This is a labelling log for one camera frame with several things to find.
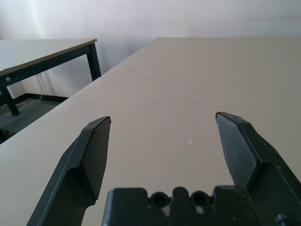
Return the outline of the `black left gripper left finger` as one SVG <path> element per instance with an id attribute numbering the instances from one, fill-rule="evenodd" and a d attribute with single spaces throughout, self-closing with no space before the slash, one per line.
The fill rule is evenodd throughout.
<path id="1" fill-rule="evenodd" d="M 80 226 L 98 200 L 107 163 L 111 118 L 90 122 L 63 153 L 29 226 Z"/>

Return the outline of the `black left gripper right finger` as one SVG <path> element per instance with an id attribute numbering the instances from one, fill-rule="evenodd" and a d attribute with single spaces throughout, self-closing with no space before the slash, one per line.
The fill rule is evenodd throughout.
<path id="1" fill-rule="evenodd" d="M 263 226 L 301 224 L 301 183 L 276 149 L 248 121 L 215 115 L 224 158 L 235 185 L 244 187 Z"/>

